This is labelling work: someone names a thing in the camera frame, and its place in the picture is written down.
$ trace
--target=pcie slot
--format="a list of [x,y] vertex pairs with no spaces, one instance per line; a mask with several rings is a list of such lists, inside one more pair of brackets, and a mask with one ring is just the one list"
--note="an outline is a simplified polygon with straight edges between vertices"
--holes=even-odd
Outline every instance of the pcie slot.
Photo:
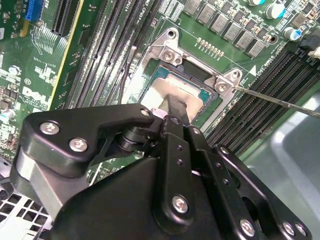
[[[301,97],[304,96],[304,94],[307,93],[307,91],[319,81],[320,76],[314,76],[307,84],[303,83],[301,85],[301,88],[297,91],[296,95],[292,97],[289,102],[295,103],[297,102]],[[284,107],[277,106],[276,111],[270,115],[270,120],[262,127],[264,130],[270,129],[275,122],[279,119],[279,117],[282,117],[288,110]],[[245,142],[242,142],[241,145],[238,145],[237,148],[234,148],[233,151],[236,152],[236,154],[240,155],[242,154],[249,146],[251,146],[259,137],[261,132],[251,134],[251,137],[246,140]]]
[[[86,77],[86,84],[82,90],[81,97],[76,104],[77,108],[81,108],[84,106],[90,89],[93,88],[94,84],[98,85],[96,83],[96,82],[98,82],[98,79],[96,78],[97,70],[98,70],[99,66],[101,67],[101,66],[105,65],[106,62],[108,62],[108,59],[106,59],[107,46],[110,44],[112,37],[117,32],[116,25],[119,21],[121,13],[124,10],[125,4],[126,4],[126,0],[121,0],[118,2],[118,5],[115,8],[115,11],[112,15],[111,22],[108,25],[106,32],[104,32],[104,34],[103,34],[103,38],[102,38],[103,40],[99,44],[98,51],[96,54],[98,59],[96,59],[93,62],[92,66],[90,67],[90,70],[88,70],[89,75]],[[125,24],[125,22],[127,21],[127,18],[130,14],[130,11],[131,11],[131,8],[127,9],[127,14],[124,17],[123,24]]]
[[114,1],[104,0],[100,7],[100,13],[98,14],[97,21],[94,24],[95,28],[91,39],[88,41],[88,48],[83,53],[83,58],[81,64],[78,67],[79,71],[76,74],[76,81],[73,82],[72,89],[67,98],[65,108],[71,109],[76,107],[76,104],[82,94],[81,91],[84,85],[87,83],[86,79],[90,73],[90,67],[95,61],[95,55],[99,48],[101,41],[103,40],[103,35],[107,29],[108,23],[111,19],[112,12],[116,3]]
[[65,37],[74,22],[79,0],[60,0],[53,19],[52,32]]

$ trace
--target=capacitor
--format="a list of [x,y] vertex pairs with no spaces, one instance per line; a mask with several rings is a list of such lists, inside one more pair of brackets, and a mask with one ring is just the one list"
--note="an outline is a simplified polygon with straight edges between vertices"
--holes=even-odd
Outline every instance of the capacitor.
[[248,0],[248,4],[250,6],[258,6],[261,4],[264,4],[266,2],[266,0]]
[[265,9],[265,16],[268,19],[280,19],[284,16],[286,7],[282,3],[271,3]]
[[289,26],[283,31],[283,36],[290,41],[297,41],[301,38],[301,32],[293,27]]
[[16,113],[12,109],[5,110],[0,114],[0,121],[3,123],[9,122],[9,120],[13,119],[16,116]]

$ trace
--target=chip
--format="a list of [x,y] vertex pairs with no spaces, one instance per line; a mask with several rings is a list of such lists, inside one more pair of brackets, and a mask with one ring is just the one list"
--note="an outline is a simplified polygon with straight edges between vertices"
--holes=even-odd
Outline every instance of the chip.
[[251,31],[251,29],[257,24],[256,21],[254,20],[250,20],[247,25],[245,26],[245,29],[247,29],[248,31]]
[[257,41],[253,46],[250,48],[250,50],[247,52],[252,57],[257,57],[261,51],[265,48],[265,44],[262,41]]
[[230,27],[227,27],[227,31],[224,34],[224,38],[233,41],[239,34],[240,30],[240,26],[238,26],[236,23],[232,23]]
[[205,4],[196,19],[200,23],[206,25],[215,12],[216,12],[215,9],[211,5]]
[[221,8],[221,12],[224,14],[228,14],[228,11],[230,10],[230,8],[232,7],[232,3],[226,1],[225,4],[223,5],[223,7]]
[[241,49],[246,49],[253,38],[254,36],[252,36],[249,32],[244,31],[235,45]]
[[221,33],[228,23],[228,18],[223,14],[217,14],[211,25],[211,30],[216,33]]
[[262,40],[262,39],[264,39],[264,36],[265,36],[268,32],[269,32],[269,31],[268,31],[265,27],[263,27],[263,28],[261,28],[260,32],[257,34],[257,37]]
[[18,93],[16,91],[11,91],[10,92],[10,98],[17,99],[18,98]]
[[302,12],[304,12],[305,14],[308,14],[312,9],[314,8],[314,5],[311,2],[308,2],[304,9],[302,10]]
[[302,13],[299,13],[297,16],[294,17],[291,24],[296,28],[300,28],[307,20],[308,19],[305,15],[303,15]]
[[236,22],[236,23],[240,23],[240,20],[244,17],[244,15],[246,15],[243,11],[238,11],[233,20]]
[[199,5],[201,3],[201,0],[189,0],[186,5],[184,6],[183,11],[185,11],[187,14],[193,16],[195,12],[197,11]]
[[5,97],[10,97],[10,89],[8,89],[8,88],[5,88],[5,89],[3,89],[3,96],[5,96]]

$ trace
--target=screw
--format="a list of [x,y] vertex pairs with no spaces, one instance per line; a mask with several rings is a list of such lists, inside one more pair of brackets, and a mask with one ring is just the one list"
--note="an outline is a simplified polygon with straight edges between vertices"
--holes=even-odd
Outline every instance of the screw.
[[195,127],[193,128],[193,131],[195,134],[200,134],[200,131],[198,129],[196,129]]
[[184,200],[180,196],[174,196],[172,198],[172,205],[181,214],[185,214],[188,211],[188,204],[186,200]]
[[243,232],[247,236],[253,237],[255,235],[255,230],[254,230],[253,226],[251,225],[251,223],[247,219],[241,219],[240,225],[241,225]]
[[307,233],[306,231],[304,230],[304,228],[299,224],[299,223],[296,223],[295,224],[295,227],[299,230],[299,232],[303,235],[303,236],[307,236]]
[[57,124],[52,122],[44,122],[40,125],[40,130],[47,135],[55,135],[60,131],[60,128]]
[[170,61],[173,58],[173,56],[170,52],[168,52],[166,55],[164,55],[164,58],[165,60]]
[[288,234],[290,234],[291,236],[294,236],[294,235],[295,235],[295,231],[294,231],[293,227],[292,227],[289,223],[287,223],[287,222],[285,221],[282,225],[283,225],[285,231],[286,231]]
[[142,113],[143,115],[147,116],[147,117],[149,117],[149,116],[150,116],[150,113],[149,113],[149,111],[148,111],[148,110],[141,109],[141,113]]
[[75,152],[82,153],[88,149],[88,144],[80,138],[74,138],[69,142],[69,147]]
[[234,71],[233,74],[232,74],[232,77],[233,77],[234,79],[239,78],[239,77],[240,77],[240,72],[239,72],[239,71]]
[[229,154],[228,150],[225,148],[225,147],[220,147],[221,151],[224,153],[224,154]]

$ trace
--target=hex bolt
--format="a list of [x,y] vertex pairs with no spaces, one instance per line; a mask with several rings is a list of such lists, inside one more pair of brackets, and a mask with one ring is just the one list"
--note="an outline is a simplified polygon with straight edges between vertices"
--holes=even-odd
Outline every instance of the hex bolt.
[[60,131],[60,128],[57,124],[53,122],[44,122],[40,125],[40,130],[47,135],[55,135]]
[[295,235],[295,230],[289,223],[285,221],[282,225],[288,234],[290,234],[291,236]]
[[69,147],[75,152],[83,153],[88,149],[88,144],[80,138],[74,138],[69,142]]
[[307,233],[306,231],[304,230],[304,228],[299,224],[299,223],[296,223],[295,224],[295,227],[296,229],[298,229],[298,231],[303,235],[303,236],[307,236]]
[[200,134],[200,131],[198,129],[196,129],[195,127],[193,128],[193,131],[195,134]]
[[174,209],[181,214],[185,214],[188,211],[187,201],[184,200],[181,196],[174,196],[172,198],[172,205]]
[[255,229],[247,219],[241,219],[240,225],[247,236],[253,237],[255,235]]
[[225,148],[225,147],[220,147],[221,151],[224,153],[224,154],[229,154],[228,150]]

